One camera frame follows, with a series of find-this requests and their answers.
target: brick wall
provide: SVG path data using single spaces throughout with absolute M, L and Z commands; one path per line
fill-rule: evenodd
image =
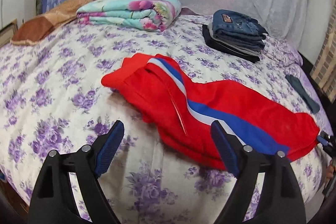
M 310 73 L 331 102 L 336 98 L 336 0 L 333 5 L 322 49 Z

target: floral blanket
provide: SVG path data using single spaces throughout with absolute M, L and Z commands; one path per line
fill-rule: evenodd
M 0 169 L 29 204 L 41 165 L 52 149 L 77 151 L 108 132 L 115 120 L 125 137 L 100 185 L 122 223 L 213 223 L 236 179 L 166 147 L 153 124 L 124 98 L 101 85 L 103 75 L 136 52 L 171 56 L 197 82 L 232 79 L 293 112 L 309 109 L 285 79 L 301 79 L 319 99 L 287 44 L 267 37 L 261 61 L 252 64 L 207 47 L 202 25 L 211 17 L 179 16 L 164 32 L 112 25 L 63 26 L 34 47 L 0 49 Z M 313 115 L 331 133 L 326 114 Z M 318 190 L 325 156 L 319 147 L 292 163 L 305 202 Z M 77 179 L 70 175 L 80 214 L 89 219 Z M 263 184 L 258 177 L 246 219 L 253 216 Z
M 77 11 L 83 24 L 118 24 L 164 31 L 181 12 L 178 0 L 96 0 Z

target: metal screw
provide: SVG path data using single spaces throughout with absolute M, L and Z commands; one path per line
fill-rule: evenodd
M 249 145 L 245 145 L 245 146 L 244 146 L 244 150 L 245 150 L 246 152 L 252 152 L 252 151 L 253 151 L 253 148 L 252 148 L 251 146 L 249 146 Z
M 50 152 L 49 152 L 49 156 L 50 157 L 55 157 L 57 155 L 57 151 L 56 150 L 51 150 Z
M 283 153 L 283 151 L 278 151 L 278 156 L 280 157 L 280 158 L 283 158 L 283 157 L 285 157 L 286 156 L 286 154 L 285 153 Z
M 86 144 L 86 145 L 84 145 L 84 146 L 82 147 L 82 151 L 83 151 L 83 152 L 89 152 L 90 150 L 91 150 L 91 146 L 88 145 L 88 144 Z

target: gray cloth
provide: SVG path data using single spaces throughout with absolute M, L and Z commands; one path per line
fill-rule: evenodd
M 213 30 L 212 30 L 212 22 L 209 23 L 208 25 L 208 29 L 209 29 L 209 33 L 210 33 L 210 36 L 212 39 L 218 41 L 218 42 L 221 42 L 223 43 L 224 45 L 228 45 L 242 53 L 245 53 L 245 54 L 249 54 L 249 55 L 253 55 L 253 56 L 259 56 L 261 54 L 260 50 L 253 50 L 253 49 L 250 49 L 250 48 L 246 48 L 244 46 L 238 46 L 238 45 L 234 45 L 232 43 L 228 43 L 228 42 L 225 42 L 223 40 L 219 40 L 218 38 L 214 38 L 213 37 Z
M 312 98 L 309 97 L 305 89 L 303 88 L 299 78 L 293 75 L 286 75 L 285 76 L 287 81 L 291 84 L 291 86 L 297 91 L 300 97 L 305 101 L 308 108 L 313 114 L 316 114 L 320 111 L 320 105 L 315 102 Z

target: folded clothes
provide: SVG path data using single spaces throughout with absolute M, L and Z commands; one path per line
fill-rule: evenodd
M 96 0 L 78 9 L 83 24 L 119 24 L 164 31 L 181 12 L 178 0 Z
M 286 75 L 285 78 L 291 84 L 291 86 L 296 90 L 296 92 L 300 95 L 300 97 L 307 104 L 307 107 L 313 114 L 316 114 L 320 111 L 320 105 L 315 102 L 310 96 L 307 94 L 306 90 L 302 86 L 300 79 L 295 77 L 294 75 Z
M 135 54 L 101 83 L 154 122 L 166 145 L 212 168 L 225 169 L 210 135 L 216 120 L 243 145 L 270 155 L 282 150 L 291 161 L 317 145 L 320 130 L 310 115 L 232 80 L 194 83 L 170 57 Z
M 213 37 L 237 46 L 263 49 L 267 33 L 256 19 L 238 12 L 218 10 L 213 15 Z
M 26 21 L 11 39 L 14 45 L 36 45 L 57 28 L 76 19 L 76 11 L 93 0 L 66 0 L 50 11 Z
M 252 63 L 258 62 L 260 61 L 258 56 L 253 56 L 250 54 L 246 54 L 244 52 L 241 52 L 233 47 L 230 47 L 229 45 L 225 45 L 217 40 L 212 39 L 212 37 L 210 36 L 210 32 L 208 29 L 207 25 L 202 25 L 202 34 L 205 40 L 205 43 L 207 46 L 209 46 L 210 48 L 220 51 L 220 52 L 224 52 L 227 54 L 231 54 L 240 58 L 243 58 L 247 61 L 250 61 Z
M 218 10 L 214 13 L 213 32 L 217 33 L 218 30 L 227 35 L 246 35 L 253 40 L 256 40 L 255 37 L 265 37 L 264 33 L 268 34 L 256 19 L 230 10 Z
M 238 50 L 239 52 L 242 52 L 244 54 L 249 54 L 249 55 L 253 55 L 253 56 L 259 56 L 261 54 L 261 50 L 260 49 L 254 50 L 254 49 L 246 48 L 244 46 L 234 45 L 232 43 L 216 39 L 213 36 L 212 22 L 209 23 L 208 29 L 209 29 L 209 33 L 210 33 L 211 38 L 214 39 L 214 40 L 216 40 L 216 41 L 218 41 L 220 44 L 223 44 L 223 46 L 227 46 L 229 48 L 233 48 L 235 50 Z

